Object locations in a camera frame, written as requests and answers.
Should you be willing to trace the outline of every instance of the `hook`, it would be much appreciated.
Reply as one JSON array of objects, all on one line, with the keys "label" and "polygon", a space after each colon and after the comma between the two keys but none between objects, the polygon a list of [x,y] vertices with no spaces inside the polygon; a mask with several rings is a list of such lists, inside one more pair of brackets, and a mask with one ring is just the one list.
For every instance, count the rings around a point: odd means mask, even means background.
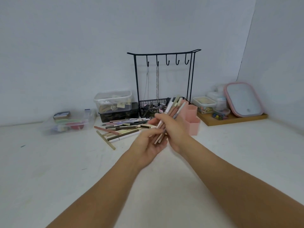
[{"label": "hook", "polygon": [[185,54],[185,64],[188,65],[189,60],[188,60],[188,62],[186,63],[186,57],[187,57],[187,54]]},{"label": "hook", "polygon": [[147,60],[147,67],[149,67],[148,56],[146,56],[146,60]]},{"label": "hook", "polygon": [[167,63],[167,54],[166,54],[166,64],[169,65],[170,64],[170,61],[168,61]]},{"label": "hook", "polygon": [[175,64],[178,65],[179,64],[179,60],[177,62],[177,55],[176,55],[176,58],[175,58]]}]

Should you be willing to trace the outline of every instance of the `wire basket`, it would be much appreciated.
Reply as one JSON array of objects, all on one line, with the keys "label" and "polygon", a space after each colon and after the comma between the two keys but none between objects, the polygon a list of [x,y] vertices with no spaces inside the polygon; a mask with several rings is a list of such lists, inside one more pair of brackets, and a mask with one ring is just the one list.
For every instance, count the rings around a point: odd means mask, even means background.
[{"label": "wire basket", "polygon": [[152,100],[143,100],[143,101],[139,101],[139,109],[140,109],[140,112],[139,114],[141,115],[141,117],[144,117],[144,118],[154,118],[154,115],[156,113],[159,113],[159,109],[153,109],[153,110],[144,110],[142,109],[143,107],[145,107],[146,105],[150,105],[150,103],[152,103],[154,106],[158,106],[158,103],[160,104],[166,104],[167,103],[167,99],[166,98],[159,98],[158,100],[157,99],[152,99]]}]

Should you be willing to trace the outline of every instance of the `black metal rack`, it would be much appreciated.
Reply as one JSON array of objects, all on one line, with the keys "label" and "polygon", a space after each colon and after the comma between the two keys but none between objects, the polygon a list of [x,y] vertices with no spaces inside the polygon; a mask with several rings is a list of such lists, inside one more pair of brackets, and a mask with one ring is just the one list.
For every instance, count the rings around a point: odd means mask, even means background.
[{"label": "black metal rack", "polygon": [[[196,50],[192,50],[192,51],[189,51],[189,52],[182,52],[182,53],[147,53],[147,54],[136,54],[136,53],[127,53],[127,54],[131,54],[133,55],[134,57],[134,67],[135,67],[135,77],[136,77],[136,88],[137,88],[137,99],[138,99],[138,107],[139,107],[139,114],[140,116],[142,116],[142,111],[141,111],[141,107],[144,106],[144,103],[145,102],[150,102],[150,101],[154,101],[155,99],[153,100],[143,100],[143,101],[139,101],[139,89],[138,89],[138,76],[137,76],[137,63],[136,63],[136,56],[146,56],[146,62],[147,62],[147,66],[149,67],[149,61],[148,61],[148,56],[156,56],[156,65],[158,66],[159,65],[159,61],[158,61],[158,58],[157,56],[160,56],[160,55],[165,55],[166,56],[166,65],[169,65],[170,64],[170,61],[167,62],[167,55],[169,54],[175,54],[176,57],[175,57],[175,64],[176,65],[179,65],[179,60],[177,61],[177,55],[178,54],[184,54],[185,55],[185,64],[188,65],[189,61],[190,61],[190,66],[189,66],[189,76],[188,76],[188,86],[187,86],[187,97],[186,97],[186,100],[188,100],[188,92],[189,92],[189,83],[190,83],[190,75],[191,75],[191,65],[192,65],[192,78],[191,78],[191,87],[190,87],[190,96],[189,96],[189,102],[191,101],[191,93],[192,93],[192,82],[193,82],[193,71],[194,71],[194,61],[195,61],[195,54],[196,52],[199,52],[201,51],[201,49],[196,49]],[[187,54],[191,53],[191,58],[190,60],[188,60],[186,62],[186,59],[187,59]],[[165,100],[165,98],[161,98],[161,99],[158,99],[159,102],[162,103],[162,101]]]}]

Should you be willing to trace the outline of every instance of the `pink organizer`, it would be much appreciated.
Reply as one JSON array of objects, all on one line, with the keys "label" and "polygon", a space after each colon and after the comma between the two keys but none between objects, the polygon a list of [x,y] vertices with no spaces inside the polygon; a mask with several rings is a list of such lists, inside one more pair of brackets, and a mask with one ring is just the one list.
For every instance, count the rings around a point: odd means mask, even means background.
[{"label": "pink organizer", "polygon": [[183,107],[183,109],[180,111],[179,116],[184,119],[184,126],[187,131],[187,133],[192,135],[197,135],[199,132],[199,126],[201,123],[201,120],[199,117],[196,116],[197,114],[197,106],[195,105],[189,105],[189,102]]},{"label": "pink organizer", "polygon": [[224,93],[231,111],[238,117],[262,115],[264,110],[253,87],[245,82],[225,85]]}]

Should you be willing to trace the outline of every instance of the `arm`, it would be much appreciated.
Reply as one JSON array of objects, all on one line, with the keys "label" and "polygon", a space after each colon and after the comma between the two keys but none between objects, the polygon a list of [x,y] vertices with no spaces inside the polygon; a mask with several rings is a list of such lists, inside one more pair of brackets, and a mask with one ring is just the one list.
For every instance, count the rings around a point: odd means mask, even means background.
[{"label": "arm", "polygon": [[165,122],[172,148],[191,165],[238,227],[304,226],[302,204],[216,156],[169,116],[157,118]]},{"label": "arm", "polygon": [[151,135],[162,131],[150,129],[139,134],[116,164],[47,228],[113,227],[138,173],[166,147],[166,139],[158,146],[149,143]]}]

